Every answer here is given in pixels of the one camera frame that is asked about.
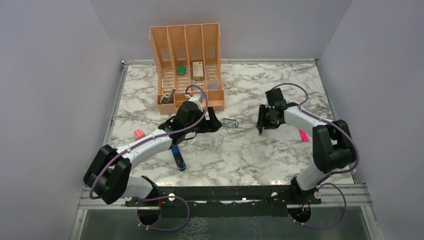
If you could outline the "blue stapler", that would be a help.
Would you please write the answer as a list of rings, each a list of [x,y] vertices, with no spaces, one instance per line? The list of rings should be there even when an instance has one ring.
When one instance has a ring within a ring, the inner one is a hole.
[[[180,149],[178,148],[178,146],[177,145],[176,146],[173,146],[171,148],[171,152],[172,152],[172,155],[173,155],[173,158],[174,158],[174,161],[175,161],[175,164],[176,164],[177,169],[180,172],[185,171],[186,170],[186,164],[185,164],[184,158],[183,158],[183,156],[182,156],[182,154],[181,154]]]

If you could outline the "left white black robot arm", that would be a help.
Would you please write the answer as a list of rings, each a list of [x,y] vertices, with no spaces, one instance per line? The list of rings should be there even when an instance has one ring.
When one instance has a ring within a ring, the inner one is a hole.
[[[214,133],[221,127],[212,106],[200,110],[195,102],[184,101],[177,113],[151,134],[120,147],[106,144],[98,150],[83,177],[90,188],[89,197],[109,205],[131,192],[130,197],[152,205],[157,200],[157,191],[146,177],[131,180],[132,169],[182,143],[187,134]]]

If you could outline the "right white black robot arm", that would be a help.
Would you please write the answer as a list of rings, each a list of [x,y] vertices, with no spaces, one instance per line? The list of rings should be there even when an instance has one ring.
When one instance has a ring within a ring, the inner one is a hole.
[[[288,190],[289,199],[300,204],[334,170],[356,162],[357,153],[351,142],[350,130],[343,120],[330,121],[302,109],[295,102],[287,102],[279,88],[266,91],[265,96],[267,103],[261,104],[258,109],[258,135],[261,136],[263,130],[274,130],[288,124],[312,138],[313,163],[291,180]]]

